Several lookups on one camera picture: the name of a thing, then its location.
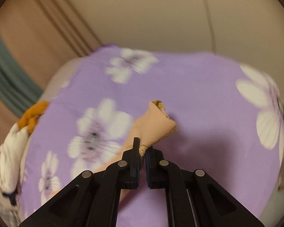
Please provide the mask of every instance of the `screw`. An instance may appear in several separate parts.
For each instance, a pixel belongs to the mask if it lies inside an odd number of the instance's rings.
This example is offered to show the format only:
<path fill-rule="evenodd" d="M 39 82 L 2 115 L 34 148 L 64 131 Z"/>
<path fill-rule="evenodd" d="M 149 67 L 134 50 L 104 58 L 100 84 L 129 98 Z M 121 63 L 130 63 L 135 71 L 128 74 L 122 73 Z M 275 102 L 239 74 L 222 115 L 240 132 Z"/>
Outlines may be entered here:
<path fill-rule="evenodd" d="M 124 167 L 124 166 L 126 166 L 127 165 L 127 162 L 125 161 L 125 160 L 120 160 L 119 162 L 118 162 L 118 166 L 120 166 L 120 167 Z"/>
<path fill-rule="evenodd" d="M 205 175 L 205 172 L 202 171 L 202 170 L 197 170 L 196 175 L 199 176 L 199 177 L 203 177 Z"/>
<path fill-rule="evenodd" d="M 163 159 L 163 160 L 160 160 L 159 164 L 162 165 L 162 166 L 167 166 L 169 164 L 169 162 L 167 160 Z"/>
<path fill-rule="evenodd" d="M 90 177 L 90 176 L 91 176 L 91 172 L 90 172 L 90 171 L 84 171 L 84 172 L 82 172 L 82 177 L 88 178 L 88 177 Z"/>

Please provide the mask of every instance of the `teal stripe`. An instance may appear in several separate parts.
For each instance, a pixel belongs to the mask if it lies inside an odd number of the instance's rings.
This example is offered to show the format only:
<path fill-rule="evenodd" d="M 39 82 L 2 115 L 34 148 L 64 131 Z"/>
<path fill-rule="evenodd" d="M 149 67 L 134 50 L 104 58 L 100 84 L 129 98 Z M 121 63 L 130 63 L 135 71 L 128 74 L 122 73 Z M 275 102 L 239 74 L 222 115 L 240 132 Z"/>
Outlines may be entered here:
<path fill-rule="evenodd" d="M 15 115 L 36 103 L 42 89 L 14 60 L 0 38 L 0 99 Z"/>

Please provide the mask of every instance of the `silver rivet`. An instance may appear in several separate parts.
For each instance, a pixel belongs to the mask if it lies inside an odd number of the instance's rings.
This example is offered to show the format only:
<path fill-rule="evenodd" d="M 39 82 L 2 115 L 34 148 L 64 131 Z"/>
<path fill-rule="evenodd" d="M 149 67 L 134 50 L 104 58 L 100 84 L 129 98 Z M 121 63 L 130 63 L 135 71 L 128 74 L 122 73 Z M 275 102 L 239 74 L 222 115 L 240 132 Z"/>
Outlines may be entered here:
<path fill-rule="evenodd" d="M 199 176 L 199 177 L 203 177 L 205 175 L 205 172 L 202 171 L 202 170 L 197 170 L 196 175 Z"/>
<path fill-rule="evenodd" d="M 118 162 L 118 166 L 120 166 L 120 167 L 124 167 L 124 166 L 126 166 L 127 165 L 127 162 L 125 161 L 125 160 L 120 160 L 119 162 Z"/>
<path fill-rule="evenodd" d="M 88 178 L 88 177 L 90 177 L 90 176 L 91 176 L 91 172 L 90 172 L 90 171 L 84 171 L 84 172 L 82 172 L 82 177 Z"/>
<path fill-rule="evenodd" d="M 160 160 L 159 164 L 162 165 L 162 166 L 167 166 L 169 164 L 169 162 L 167 160 L 163 159 L 163 160 Z"/>

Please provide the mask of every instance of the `orange cloth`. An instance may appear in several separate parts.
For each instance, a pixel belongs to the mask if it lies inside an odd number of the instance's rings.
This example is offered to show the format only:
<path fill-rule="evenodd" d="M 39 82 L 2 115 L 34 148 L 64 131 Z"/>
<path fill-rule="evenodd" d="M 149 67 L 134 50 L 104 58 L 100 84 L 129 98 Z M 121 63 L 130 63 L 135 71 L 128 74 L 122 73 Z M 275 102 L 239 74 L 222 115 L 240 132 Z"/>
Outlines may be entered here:
<path fill-rule="evenodd" d="M 37 125 L 39 116 L 44 114 L 48 105 L 49 105 L 49 102 L 42 101 L 42 102 L 36 103 L 35 105 L 27 109 L 26 112 L 23 114 L 23 116 L 20 118 L 20 120 L 17 122 L 19 129 L 22 129 L 25 126 L 28 126 L 27 128 L 28 133 L 29 134 L 33 133 Z"/>

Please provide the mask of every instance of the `purple floral fabric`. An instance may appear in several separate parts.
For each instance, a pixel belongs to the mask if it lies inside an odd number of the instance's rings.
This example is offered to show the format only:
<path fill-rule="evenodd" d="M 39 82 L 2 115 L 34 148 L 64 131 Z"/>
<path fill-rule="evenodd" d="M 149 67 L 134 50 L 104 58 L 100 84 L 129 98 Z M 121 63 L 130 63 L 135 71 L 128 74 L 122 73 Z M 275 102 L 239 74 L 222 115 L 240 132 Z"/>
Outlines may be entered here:
<path fill-rule="evenodd" d="M 259 216 L 276 183 L 284 124 L 266 74 L 213 54 L 160 54 L 102 47 L 83 59 L 51 101 L 25 162 L 19 204 L 29 216 L 85 169 L 120 149 L 151 100 L 164 102 L 178 132 L 155 145 L 182 169 L 203 169 Z M 167 226 L 162 190 L 140 188 L 121 203 L 118 227 Z"/>

